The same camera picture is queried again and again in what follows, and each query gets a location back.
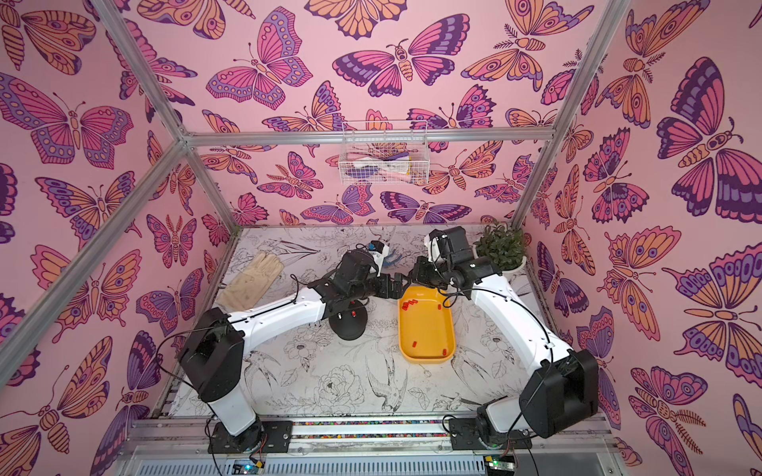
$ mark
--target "yellow tray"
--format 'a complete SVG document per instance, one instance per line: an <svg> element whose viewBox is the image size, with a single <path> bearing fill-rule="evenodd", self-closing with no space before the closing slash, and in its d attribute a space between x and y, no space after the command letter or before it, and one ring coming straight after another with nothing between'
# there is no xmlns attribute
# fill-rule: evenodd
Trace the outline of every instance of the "yellow tray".
<svg viewBox="0 0 762 476"><path fill-rule="evenodd" d="M444 296L423 286L410 286L399 300L399 349L412 363L442 363L455 352L453 315L442 306Z"/></svg>

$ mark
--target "white flower pot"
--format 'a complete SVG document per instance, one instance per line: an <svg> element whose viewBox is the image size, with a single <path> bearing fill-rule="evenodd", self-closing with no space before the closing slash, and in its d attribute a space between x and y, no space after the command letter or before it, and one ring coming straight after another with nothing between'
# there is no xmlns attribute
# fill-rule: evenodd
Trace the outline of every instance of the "white flower pot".
<svg viewBox="0 0 762 476"><path fill-rule="evenodd" d="M521 264L519 265L518 268L515 268L513 270L503 271L503 276L505 276L505 279L508 280L508 282L510 283L516 278L516 276L523 274L523 270L526 265L527 265L527 257L524 256L521 258Z"/></svg>

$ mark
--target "white wire basket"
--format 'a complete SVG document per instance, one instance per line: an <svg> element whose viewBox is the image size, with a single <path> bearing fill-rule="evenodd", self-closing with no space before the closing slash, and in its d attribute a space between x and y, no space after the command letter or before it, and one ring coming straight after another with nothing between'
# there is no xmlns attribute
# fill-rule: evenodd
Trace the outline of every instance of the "white wire basket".
<svg viewBox="0 0 762 476"><path fill-rule="evenodd" d="M419 129L409 129L412 123ZM377 129L382 124L385 129ZM342 124L341 153L338 170L342 184L415 184L428 183L431 157L425 121L352 120ZM367 137L367 130L374 132Z"/></svg>

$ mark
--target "potted plant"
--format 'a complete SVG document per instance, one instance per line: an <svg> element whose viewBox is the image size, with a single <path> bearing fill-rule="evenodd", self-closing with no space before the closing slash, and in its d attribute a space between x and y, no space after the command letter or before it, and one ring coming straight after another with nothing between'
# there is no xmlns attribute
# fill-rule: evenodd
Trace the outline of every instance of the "potted plant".
<svg viewBox="0 0 762 476"><path fill-rule="evenodd" d="M503 271L509 281L527 264L524 256L523 232L511 229L507 223L490 223L476 242L476 254L486 256Z"/></svg>

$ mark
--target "green plant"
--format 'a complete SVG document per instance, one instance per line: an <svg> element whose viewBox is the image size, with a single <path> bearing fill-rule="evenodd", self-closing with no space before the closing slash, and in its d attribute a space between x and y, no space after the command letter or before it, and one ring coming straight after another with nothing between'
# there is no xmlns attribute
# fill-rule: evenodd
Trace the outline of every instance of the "green plant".
<svg viewBox="0 0 762 476"><path fill-rule="evenodd" d="M523 232L504 223L491 223L476 242L476 253L488 257L503 271L515 270L524 256Z"/></svg>

